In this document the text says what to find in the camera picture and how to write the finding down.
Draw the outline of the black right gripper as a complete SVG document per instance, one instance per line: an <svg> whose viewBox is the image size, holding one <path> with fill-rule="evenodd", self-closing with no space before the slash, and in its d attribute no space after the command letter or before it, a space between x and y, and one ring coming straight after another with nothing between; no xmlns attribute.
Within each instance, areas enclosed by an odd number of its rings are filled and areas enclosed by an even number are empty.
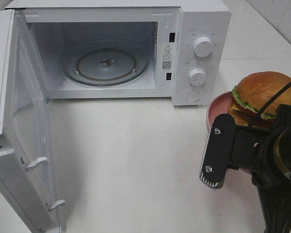
<svg viewBox="0 0 291 233"><path fill-rule="evenodd" d="M252 172L265 221L266 233L291 231L291 105L281 104L269 129L252 128L264 133L258 146L261 168Z"/></svg>

